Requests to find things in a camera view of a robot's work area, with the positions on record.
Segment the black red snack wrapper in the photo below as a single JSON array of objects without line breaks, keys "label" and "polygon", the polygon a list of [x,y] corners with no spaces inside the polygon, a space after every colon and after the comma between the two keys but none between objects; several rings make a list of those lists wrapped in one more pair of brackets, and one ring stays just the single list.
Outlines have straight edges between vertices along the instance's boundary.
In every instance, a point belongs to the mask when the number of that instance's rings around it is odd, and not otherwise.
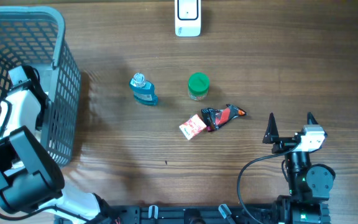
[{"label": "black red snack wrapper", "polygon": [[239,117],[247,116],[247,112],[240,107],[237,107],[232,104],[227,104],[226,108],[223,110],[218,110],[214,108],[203,108],[201,110],[201,115],[203,121],[206,125],[208,132],[217,131],[230,120]]}]

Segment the red snack packet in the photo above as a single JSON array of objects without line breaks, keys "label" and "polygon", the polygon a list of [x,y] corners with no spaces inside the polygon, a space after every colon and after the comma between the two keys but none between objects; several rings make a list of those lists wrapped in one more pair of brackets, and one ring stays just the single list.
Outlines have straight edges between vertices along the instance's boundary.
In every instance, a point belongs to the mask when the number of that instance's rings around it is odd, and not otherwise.
[{"label": "red snack packet", "polygon": [[206,125],[203,120],[197,114],[195,114],[188,121],[179,125],[179,129],[187,138],[187,140],[190,140],[206,129]]}]

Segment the green lid jar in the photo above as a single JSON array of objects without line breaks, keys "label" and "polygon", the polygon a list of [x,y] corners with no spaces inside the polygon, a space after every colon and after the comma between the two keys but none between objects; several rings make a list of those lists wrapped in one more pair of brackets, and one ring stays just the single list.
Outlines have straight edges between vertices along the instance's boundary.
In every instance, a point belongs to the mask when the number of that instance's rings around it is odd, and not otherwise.
[{"label": "green lid jar", "polygon": [[188,94],[192,100],[199,101],[205,98],[209,91],[209,77],[201,72],[194,73],[188,80]]}]

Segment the blue mouthwash bottle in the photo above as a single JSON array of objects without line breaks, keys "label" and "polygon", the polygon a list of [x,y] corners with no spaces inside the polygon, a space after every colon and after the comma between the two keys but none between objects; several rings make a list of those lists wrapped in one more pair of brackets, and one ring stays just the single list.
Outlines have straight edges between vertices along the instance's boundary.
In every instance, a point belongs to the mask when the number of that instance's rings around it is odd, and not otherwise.
[{"label": "blue mouthwash bottle", "polygon": [[155,94],[155,86],[146,80],[144,74],[136,73],[130,80],[129,86],[133,91],[134,98],[143,105],[155,106],[158,96]]}]

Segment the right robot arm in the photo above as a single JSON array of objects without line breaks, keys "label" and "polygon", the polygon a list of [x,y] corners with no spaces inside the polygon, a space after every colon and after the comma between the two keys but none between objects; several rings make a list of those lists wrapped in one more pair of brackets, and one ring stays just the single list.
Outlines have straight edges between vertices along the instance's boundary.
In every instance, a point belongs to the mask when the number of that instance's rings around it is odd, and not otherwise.
[{"label": "right robot arm", "polygon": [[329,224],[329,192],[336,177],[327,165],[310,161],[310,154],[322,148],[327,137],[312,113],[307,114],[307,124],[293,137],[280,137],[273,114],[270,114],[264,144],[272,144],[272,154],[285,156],[289,195],[280,195],[274,202],[270,223]]}]

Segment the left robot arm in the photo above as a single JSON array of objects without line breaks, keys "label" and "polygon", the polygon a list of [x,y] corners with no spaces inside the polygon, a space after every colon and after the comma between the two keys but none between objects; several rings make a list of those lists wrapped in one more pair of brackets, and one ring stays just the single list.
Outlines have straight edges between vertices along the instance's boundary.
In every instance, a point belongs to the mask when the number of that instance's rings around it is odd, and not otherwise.
[{"label": "left robot arm", "polygon": [[38,71],[20,65],[8,74],[13,86],[1,101],[0,115],[0,219],[20,221],[48,212],[63,222],[121,223],[102,198],[66,185],[35,137],[50,103]]}]

